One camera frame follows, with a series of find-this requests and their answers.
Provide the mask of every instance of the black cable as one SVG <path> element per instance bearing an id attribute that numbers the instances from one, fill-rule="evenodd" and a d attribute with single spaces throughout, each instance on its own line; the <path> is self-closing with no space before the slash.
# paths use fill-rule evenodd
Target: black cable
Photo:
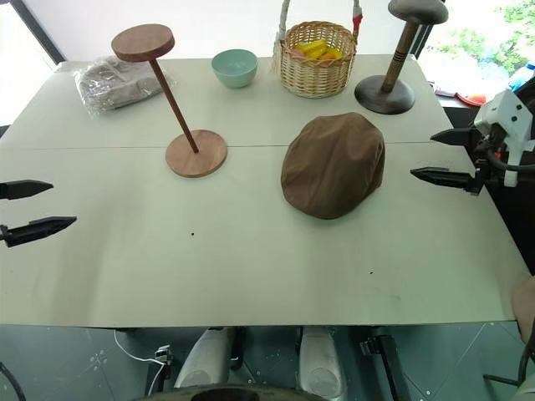
<path id="1" fill-rule="evenodd" d="M 518 171 L 523 173 L 535 173 L 535 165 L 508 165 L 499 160 L 491 148 L 487 149 L 487 159 L 493 167 L 499 170 Z"/>
<path id="2" fill-rule="evenodd" d="M 535 362 L 535 319 L 533 319 L 532 334 L 527 340 L 526 347 L 520 358 L 520 364 L 518 365 L 518 387 L 526 380 L 527 363 L 529 359 Z"/>
<path id="3" fill-rule="evenodd" d="M 10 382 L 10 384 L 13 386 L 15 394 L 18 397 L 18 401 L 26 401 L 26 396 L 24 395 L 20 384 L 18 384 L 17 379 L 11 374 L 11 372 L 9 372 L 9 369 L 6 368 L 6 365 L 4 365 L 2 362 L 0 362 L 0 372 L 2 372 L 3 375 L 8 378 L 8 382 Z"/>
<path id="4" fill-rule="evenodd" d="M 492 380 L 493 382 L 509 384 L 510 386 L 520 386 L 517 380 L 512 380 L 510 378 L 501 378 L 500 376 L 494 376 L 493 374 L 484 374 L 483 378 L 485 380 Z"/>

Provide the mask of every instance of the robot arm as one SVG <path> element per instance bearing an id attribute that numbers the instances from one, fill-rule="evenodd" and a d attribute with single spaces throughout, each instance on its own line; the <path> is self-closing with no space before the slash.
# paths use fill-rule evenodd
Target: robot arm
<path id="1" fill-rule="evenodd" d="M 479 195 L 491 178 L 514 187 L 518 183 L 518 172 L 535 173 L 535 165 L 521 165 L 523 153 L 535 147 L 535 140 L 531 139 L 532 113 L 511 90 L 497 94 L 494 100 L 484 104 L 473 127 L 448 129 L 431 139 L 447 145 L 467 145 L 475 132 L 481 135 L 481 140 L 474 152 L 474 177 L 438 167 L 413 169 L 410 173 L 432 184 L 462 188 L 473 195 Z M 501 159 L 505 153 L 507 162 Z"/>
<path id="2" fill-rule="evenodd" d="M 9 201 L 37 195 L 53 188 L 48 182 L 21 180 L 0 183 L 0 200 Z M 47 217 L 30 221 L 26 226 L 9 229 L 0 225 L 0 241 L 7 246 L 16 246 L 30 241 L 40 240 L 61 231 L 76 221 L 76 217 Z"/>

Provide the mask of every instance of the dark round base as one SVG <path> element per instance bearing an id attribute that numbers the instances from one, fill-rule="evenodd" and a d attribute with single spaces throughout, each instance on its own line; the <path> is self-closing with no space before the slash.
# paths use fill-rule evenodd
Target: dark round base
<path id="1" fill-rule="evenodd" d="M 354 97 L 366 109 L 381 114 L 401 114 L 415 103 L 415 93 L 399 79 L 392 92 L 381 91 L 384 75 L 373 75 L 360 81 L 354 89 Z"/>

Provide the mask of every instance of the floor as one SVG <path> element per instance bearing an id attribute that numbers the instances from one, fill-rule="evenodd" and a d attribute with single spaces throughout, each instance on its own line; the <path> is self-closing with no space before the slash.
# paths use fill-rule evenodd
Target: floor
<path id="1" fill-rule="evenodd" d="M 515 378 L 522 353 L 516 323 L 383 327 L 395 336 L 412 399 L 416 401 L 506 401 L 515 388 L 486 383 L 484 373 Z M 200 328 L 138 329 L 118 333 L 135 355 L 150 357 L 169 343 L 182 363 Z M 333 327 L 339 357 L 354 401 L 390 400 L 380 357 L 365 357 L 355 347 L 367 327 Z M 294 387 L 298 359 L 295 327 L 253 327 L 247 335 L 248 369 L 232 382 Z M 0 327 L 0 361 L 17 377 L 27 399 L 128 400 L 140 397 L 147 366 L 117 348 L 113 331 L 77 327 Z M 529 373 L 535 372 L 530 366 Z M 0 399 L 15 399 L 0 377 Z"/>

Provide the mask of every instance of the round wooden base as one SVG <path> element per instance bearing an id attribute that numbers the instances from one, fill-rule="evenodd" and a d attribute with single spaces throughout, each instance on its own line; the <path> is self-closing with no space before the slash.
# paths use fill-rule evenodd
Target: round wooden base
<path id="1" fill-rule="evenodd" d="M 381 91 L 384 75 L 373 75 L 363 79 L 354 89 L 354 97 L 366 109 L 381 114 L 401 114 L 410 110 L 415 103 L 415 93 L 409 85 L 396 81 L 392 92 Z"/>
<path id="2" fill-rule="evenodd" d="M 175 138 L 166 151 L 171 170 L 188 178 L 204 177 L 216 171 L 227 158 L 227 143 L 215 132 L 196 129 L 191 132 L 199 153 L 193 153 L 185 135 Z"/>

